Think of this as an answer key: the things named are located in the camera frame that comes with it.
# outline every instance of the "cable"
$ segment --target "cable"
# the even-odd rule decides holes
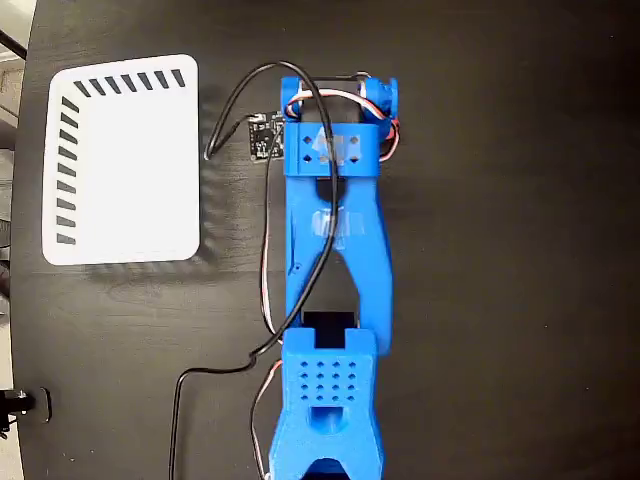
[[[389,151],[380,157],[381,163],[386,162],[391,157],[393,157],[393,154],[396,152],[396,148],[398,148],[398,144],[400,143],[400,127],[398,125],[397,120],[394,120],[393,122],[391,122],[391,128],[394,131],[394,135],[392,137],[393,143],[391,144]]]
[[[342,97],[353,102],[360,104],[363,108],[366,108],[372,115],[374,115],[378,120],[386,120],[387,116],[384,114],[380,108],[373,103],[371,100],[366,99],[361,95],[357,95],[351,92],[345,92],[343,90],[335,90],[332,88],[321,88],[320,94],[323,97]],[[309,90],[303,90],[296,94],[291,101],[287,104],[286,114],[293,118],[298,118],[298,115],[293,110],[293,105],[295,103],[301,102],[302,100],[312,98],[311,92]],[[400,143],[400,129],[399,122],[397,119],[393,119],[391,121],[391,129],[389,130],[389,135],[387,136],[387,140],[393,139],[393,143],[391,144],[391,148],[389,151],[380,156],[380,162],[385,162],[389,160],[396,151],[398,144]]]
[[[256,465],[258,466],[258,472],[260,473],[261,479],[266,479],[268,474],[264,471],[264,464],[262,463],[262,451],[260,450],[260,442],[258,441],[258,435],[256,434],[255,429],[256,407],[258,406],[262,395],[264,395],[264,392],[266,392],[267,388],[269,388],[273,377],[275,377],[276,371],[281,366],[282,360],[276,360],[273,365],[271,365],[271,368],[267,372],[267,375],[264,377],[260,388],[256,392],[256,396],[253,398],[253,403],[251,404],[251,412],[249,413],[249,428],[251,429],[251,441],[253,442],[253,456],[256,459]]]
[[[269,148],[269,154],[267,155],[267,163],[265,166],[264,175],[264,228],[262,231],[262,248],[260,249],[260,310],[262,311],[262,321],[264,322],[267,330],[272,335],[275,335],[276,331],[273,327],[273,320],[271,319],[271,302],[269,301],[269,278],[268,278],[268,266],[269,266],[269,167],[271,166],[271,160],[273,158],[273,150],[278,144],[277,140],[282,133],[284,124],[278,127],[278,131],[273,137],[271,147]],[[278,339],[278,343],[282,345],[282,339]]]
[[[375,103],[356,93],[345,92],[344,90],[336,90],[334,88],[321,88],[320,95],[322,95],[323,97],[346,98],[348,100],[351,100],[360,104],[362,107],[369,110],[378,120],[384,120],[387,118],[384,112],[380,110],[380,108]],[[312,97],[313,95],[309,90],[303,90],[297,93],[296,95],[293,96],[293,98],[287,104],[286,114],[292,118],[298,118],[298,115],[293,110],[293,104],[298,103],[301,100],[308,100],[309,98],[312,98]]]
[[[229,130],[227,130],[227,133],[225,133],[224,136],[215,145],[215,148],[211,152],[211,156],[213,156],[216,153],[218,153],[220,151],[220,149],[225,146],[225,144],[229,141],[229,139],[231,137],[233,137],[233,134],[236,133],[236,130],[238,130],[238,127],[240,125],[242,125],[242,122],[245,122],[245,121],[249,120],[250,118],[255,117],[255,115],[256,115],[255,113],[248,113],[246,115],[243,115],[236,123],[234,123],[231,126],[231,128]]]
[[[327,106],[324,102],[324,99],[320,95],[320,91],[318,90],[317,85],[311,80],[309,74],[300,68],[299,66],[286,62],[286,61],[277,61],[277,62],[269,62],[251,70],[244,78],[238,83],[238,85],[233,89],[231,95],[229,96],[227,102],[225,103],[222,113],[220,114],[220,118],[216,123],[216,126],[213,129],[211,137],[207,143],[204,152],[205,160],[210,160],[211,156],[217,152],[220,146],[223,144],[222,140],[220,140],[220,135],[222,133],[222,129],[224,128],[224,124],[226,123],[231,109],[235,105],[238,97],[242,93],[242,91],[246,88],[246,86],[259,74],[271,70],[275,67],[284,67],[288,70],[296,73],[305,84],[309,87],[311,92],[313,93],[313,97],[316,99],[318,104],[318,110],[320,113],[320,118],[322,121],[322,125],[324,128],[325,138],[327,142],[327,149],[329,153],[329,171],[330,171],[330,179],[331,179],[331,209],[329,214],[329,229],[327,232],[327,239],[325,241],[322,252],[316,259],[316,262],[311,270],[309,275],[309,279],[307,280],[306,285],[300,292],[298,297],[298,301],[295,303],[284,323],[276,330],[276,332],[271,335],[271,337],[266,340],[263,344],[255,348],[249,353],[249,360],[245,365],[235,368],[229,369],[213,369],[213,368],[189,368],[182,372],[182,374],[178,377],[176,382],[176,388],[173,397],[173,414],[171,421],[171,445],[169,447],[169,479],[175,479],[175,460],[176,460],[176,444],[178,438],[178,423],[180,419],[180,397],[182,393],[182,386],[184,385],[185,380],[194,374],[212,374],[212,375],[225,375],[239,372],[246,372],[247,370],[252,369],[257,361],[258,357],[262,354],[266,353],[271,347],[273,347],[284,331],[289,328],[289,326],[296,320],[298,314],[302,310],[302,306],[306,302],[307,298],[309,298],[309,294],[311,290],[315,286],[318,277],[322,273],[329,255],[331,254],[331,250],[333,249],[333,242],[336,236],[336,230],[338,225],[338,163],[336,161],[336,152],[335,145],[333,140],[333,130],[331,128],[331,117],[329,116],[329,111],[327,110]]]
[[[11,38],[2,30],[0,30],[0,44],[7,47],[13,53],[18,55],[21,59],[23,60],[27,59],[27,49],[24,48],[22,45],[20,45],[20,43],[18,43],[16,40]]]

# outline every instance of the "black cable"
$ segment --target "black cable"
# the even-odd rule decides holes
[[[234,123],[231,126],[231,128],[227,130],[227,133],[225,133],[224,136],[215,145],[215,148],[211,151],[210,156],[215,155],[220,151],[222,147],[225,146],[225,144],[229,141],[229,139],[233,137],[233,134],[236,133],[236,130],[238,130],[238,127],[242,125],[242,122],[249,120],[251,117],[254,117],[255,115],[256,115],[255,113],[248,113],[246,115],[243,115],[236,123]]]
[[[318,90],[318,86],[313,82],[309,74],[300,68],[299,66],[286,62],[286,61],[277,61],[277,62],[269,62],[259,65],[258,67],[251,70],[245,77],[238,83],[238,85],[234,88],[233,92],[229,96],[226,104],[222,109],[222,113],[220,114],[220,118],[216,123],[216,126],[213,129],[213,133],[211,134],[211,138],[207,144],[205,149],[204,157],[206,160],[209,160],[211,156],[219,150],[220,148],[220,134],[222,129],[224,128],[224,124],[226,123],[231,109],[235,105],[238,97],[242,93],[242,91],[246,88],[246,86],[259,74],[271,70],[275,67],[284,67],[288,70],[296,73],[307,85],[309,90],[313,95],[313,98],[316,100],[318,105],[318,110],[320,112],[320,118],[322,121],[322,125],[325,132],[325,138],[327,142],[327,149],[329,153],[329,166],[330,166],[330,177],[331,177],[331,210],[329,217],[329,231],[327,234],[327,240],[324,244],[324,248],[322,252],[316,259],[316,262],[311,270],[311,274],[309,275],[309,279],[305,287],[302,289],[298,301],[291,309],[289,315],[287,315],[286,320],[280,326],[280,328],[276,331],[274,335],[272,335],[267,341],[265,341],[262,345],[255,348],[249,353],[249,360],[245,365],[235,368],[229,369],[212,369],[212,368],[189,368],[185,370],[180,377],[178,377],[178,381],[176,382],[176,388],[173,397],[173,416],[171,421],[171,445],[169,449],[169,479],[175,479],[175,459],[176,459],[176,443],[178,437],[178,421],[180,417],[180,396],[182,392],[182,386],[184,385],[185,380],[192,374],[203,373],[203,374],[213,374],[213,375],[225,375],[231,373],[239,373],[246,372],[247,370],[252,369],[257,361],[258,357],[267,352],[271,347],[273,347],[278,339],[282,336],[284,331],[295,321],[298,314],[302,310],[302,306],[305,301],[309,297],[311,290],[313,289],[318,277],[322,273],[324,266],[327,263],[329,255],[331,254],[331,250],[333,248],[333,242],[336,236],[336,230],[338,225],[338,163],[336,161],[336,153],[335,153],[335,145],[333,141],[333,130],[331,128],[331,117],[329,116],[329,111],[327,110],[327,106],[325,104],[322,95],[320,95],[320,91]]]
[[[27,59],[27,49],[20,45],[16,40],[0,30],[0,43],[18,55],[23,60]]]

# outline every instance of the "white wire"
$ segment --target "white wire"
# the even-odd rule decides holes
[[[262,271],[260,275],[262,276],[262,285],[264,286],[261,294],[262,294],[262,304],[264,305],[264,317],[267,320],[267,325],[269,329],[269,333],[271,335],[275,335],[276,330],[273,326],[273,319],[271,318],[271,302],[269,301],[269,224],[271,219],[271,209],[269,208],[269,183],[266,186],[267,192],[265,195],[265,202],[267,202],[266,206],[266,218],[265,218],[265,240],[264,240],[264,249],[262,253]],[[282,345],[282,339],[278,339],[278,343]]]
[[[335,90],[333,88],[321,88],[320,95],[322,95],[323,97],[333,97],[333,96],[343,97],[348,100],[352,100],[360,104],[362,107],[366,108],[368,111],[370,111],[377,119],[385,120],[387,118],[386,115],[382,112],[382,110],[380,110],[380,108],[378,108],[378,106],[375,103],[373,103],[371,100],[368,100],[367,98],[361,95],[357,95],[351,92],[345,92],[343,90]],[[300,104],[302,100],[312,98],[312,97],[313,95],[309,90],[299,91],[287,105],[286,114],[289,115],[290,117],[297,118],[298,115],[296,115],[295,111],[293,110],[293,104],[294,103]],[[397,120],[393,120],[393,122],[396,122],[392,125],[393,137],[390,137],[390,138],[393,138],[393,144],[391,145],[391,149],[389,150],[389,153],[380,157],[380,162],[386,162],[387,160],[389,160],[395,153],[396,149],[398,148],[398,144],[400,143],[400,131],[398,129]],[[267,321],[271,325],[271,333],[273,333],[273,324],[271,323],[270,315]]]
[[[273,366],[271,367],[271,370],[269,371],[269,374],[265,377],[264,382],[262,382],[262,385],[260,385],[260,390],[258,390],[258,394],[256,395],[256,400],[255,400],[256,407],[258,406],[258,403],[260,402],[262,395],[264,395],[264,392],[266,392],[267,388],[269,388],[269,385],[271,384],[273,377],[275,377],[276,372],[278,371],[278,368],[280,368],[281,366],[282,366],[282,360],[278,360],[276,363],[274,363]],[[258,440],[258,435],[256,434],[255,422],[253,421],[253,417],[251,418],[251,440],[253,441],[253,452],[256,457],[256,461],[258,463],[260,478],[264,480],[269,480],[271,478],[271,473],[265,473],[264,471],[264,464],[262,463],[262,451],[260,450],[260,441]]]
[[[321,88],[320,95],[323,97],[342,97],[359,103],[363,108],[369,110],[378,120],[386,119],[386,115],[380,110],[375,103],[371,100],[351,92],[345,92],[344,90],[336,90],[333,88]],[[313,94],[309,90],[303,90],[297,93],[287,105],[287,115],[297,118],[298,115],[293,111],[293,104],[302,100],[312,98]]]
[[[400,132],[398,131],[398,126],[394,123],[392,128],[393,128],[393,130],[395,132],[395,134],[393,136],[393,144],[391,145],[391,148],[389,149],[389,153],[387,153],[386,155],[383,155],[383,156],[380,157],[380,163],[386,162],[391,157],[393,157],[393,154],[396,152],[396,148],[398,148],[398,144],[400,143]]]

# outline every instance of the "hole pattern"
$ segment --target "hole pattern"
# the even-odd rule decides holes
[[[179,87],[186,86],[184,77],[182,76],[182,72],[179,69],[171,70],[171,73],[173,75],[173,78],[175,79],[175,83],[173,82],[173,80],[170,82],[169,79],[167,78],[167,75],[165,75],[165,72],[161,70],[156,70],[153,73],[140,72],[136,76],[138,77],[138,79],[140,80],[140,83],[144,86],[146,90],[154,89],[151,78],[157,79],[158,83],[156,83],[156,87],[159,85],[163,89],[169,89],[172,86],[173,88],[175,88],[176,84]],[[136,87],[136,84],[131,78],[131,75],[125,73],[120,75],[120,78],[122,79],[122,81],[127,86],[130,92],[132,93],[139,92],[139,89],[138,87]],[[76,86],[76,88],[80,90],[80,92],[82,92],[82,94],[87,98],[91,98],[92,93],[94,95],[98,94],[101,97],[114,95],[114,94],[121,95],[123,93],[122,89],[120,88],[120,85],[122,84],[118,85],[118,82],[112,76],[106,76],[104,78],[90,78],[88,80],[77,80],[73,83]],[[69,99],[63,97],[62,103],[68,108],[71,108],[74,112],[76,113],[80,112],[78,107],[74,105],[73,102],[71,102]]]
[[[302,400],[308,400],[309,397],[307,392],[311,390],[310,387],[314,387],[316,392],[315,400],[322,401],[325,399],[324,391],[329,389],[330,387],[329,391],[332,393],[330,396],[326,397],[326,399],[331,398],[333,402],[339,402],[341,399],[340,391],[344,389],[346,396],[342,397],[342,399],[349,402],[355,401],[355,392],[357,389],[354,382],[356,379],[356,374],[353,371],[341,372],[340,370],[343,368],[343,365],[344,367],[348,366],[351,370],[355,369],[357,366],[355,362],[342,364],[338,360],[327,363],[320,360],[314,361],[311,364],[308,361],[301,361],[300,366],[305,370],[298,372],[298,376],[300,378],[300,398]],[[315,377],[318,380],[318,383],[315,384],[315,386],[310,386],[307,381],[311,376]],[[333,379],[333,381],[328,385],[324,384],[322,381],[325,376]],[[345,382],[346,384],[341,385],[340,380],[342,378],[348,378],[349,382]]]
[[[85,84],[78,81],[74,82],[74,85],[82,92],[83,95],[91,97],[91,94],[87,90],[87,86]],[[104,90],[102,93],[100,92],[102,87],[97,80],[89,80],[89,85],[99,94],[104,94]],[[78,145],[78,137],[75,135],[75,132],[74,134],[70,133],[70,129],[79,128],[78,121],[75,118],[77,118],[76,115],[80,113],[80,109],[67,97],[62,97],[60,101],[63,107],[60,112],[60,127],[64,127],[64,129],[59,129],[60,143],[58,144],[58,155],[62,158],[58,162],[58,173],[65,177],[64,181],[56,180],[56,189],[59,192],[75,195],[76,187],[73,186],[72,182],[77,175],[76,171],[62,163],[62,159],[73,161],[78,160],[77,154],[72,151],[75,149],[75,146]],[[77,227],[76,221],[73,219],[73,212],[76,210],[76,205],[72,201],[65,200],[59,196],[56,198],[56,207],[60,209],[56,215],[56,226],[62,227],[61,231],[56,232],[56,243],[63,245],[75,245],[76,239],[70,236],[69,232],[71,230],[68,229]]]

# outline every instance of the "black stripe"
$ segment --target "black stripe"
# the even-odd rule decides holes
[[[58,243],[65,243],[67,245],[75,245],[76,244],[76,239],[75,238],[67,237],[66,235],[62,235],[60,233],[56,236],[56,241]]]
[[[133,84],[133,80],[131,80],[131,77],[129,75],[122,75],[122,79],[124,80],[124,83],[127,84],[127,87],[129,87],[129,90],[131,90],[132,92],[138,91],[136,86]]]
[[[64,147],[58,147],[58,153],[60,155],[62,155],[63,157],[67,157],[70,160],[77,160],[78,156],[75,153],[71,153],[69,150],[67,150]]]
[[[71,142],[75,145],[78,144],[78,139],[76,137],[74,137],[73,135],[65,132],[64,130],[60,130],[60,138],[62,138],[63,140],[66,140],[67,142]]]
[[[67,115],[66,113],[60,114],[60,121],[66,123],[67,125],[71,125],[72,127],[78,128],[78,122],[69,117],[69,115]]]
[[[89,98],[91,97],[91,94],[89,93],[89,91],[85,88],[84,84],[78,80],[77,82],[73,82],[73,84],[78,87],[78,90],[80,90],[85,97]]]
[[[169,88],[169,83],[167,82],[167,79],[164,78],[164,73],[162,73],[160,70],[153,73],[156,74],[156,78],[160,82],[160,85],[162,85],[162,88]]]
[[[95,88],[100,95],[102,95],[103,97],[106,95],[106,92],[104,91],[104,89],[102,88],[102,85],[100,85],[100,82],[98,82],[97,79],[92,78],[91,80],[89,80],[89,83],[93,85],[93,88]]]
[[[184,87],[185,83],[184,83],[184,78],[182,77],[182,72],[176,69],[176,70],[171,70],[171,73],[173,73],[173,76],[176,79],[176,82],[178,82],[178,85],[180,85],[181,87]]]
[[[66,200],[63,200],[62,198],[58,198],[56,199],[56,205],[60,208],[66,208],[67,210],[75,210],[76,206],[71,203],[71,202],[67,202]]]
[[[66,165],[59,163],[58,164],[58,172],[59,173],[64,173],[65,175],[69,175],[71,177],[75,177],[76,176],[76,171],[72,170],[71,168],[67,167]]]
[[[67,107],[70,108],[71,110],[73,110],[76,113],[80,113],[80,109],[78,107],[76,107],[75,103],[73,103],[71,100],[69,100],[67,97],[62,97],[62,104]]]
[[[120,91],[120,87],[118,86],[116,81],[113,79],[113,77],[104,77],[104,79],[107,81],[107,83],[113,89],[114,92],[116,92],[118,95],[122,93]]]
[[[60,172],[60,165],[62,165],[61,163],[58,164],[58,171]],[[67,185],[64,182],[61,182],[60,180],[58,180],[58,190],[62,190],[63,192],[67,192],[67,193],[76,193],[76,187],[72,187],[71,185]]]
[[[76,222],[74,222],[73,220],[69,220],[68,218],[61,217],[60,215],[56,215],[56,225],[75,228]]]
[[[149,77],[147,77],[146,73],[144,72],[139,73],[138,78],[140,79],[142,84],[147,88],[147,90],[153,90],[153,87],[151,86],[151,82],[149,81]]]

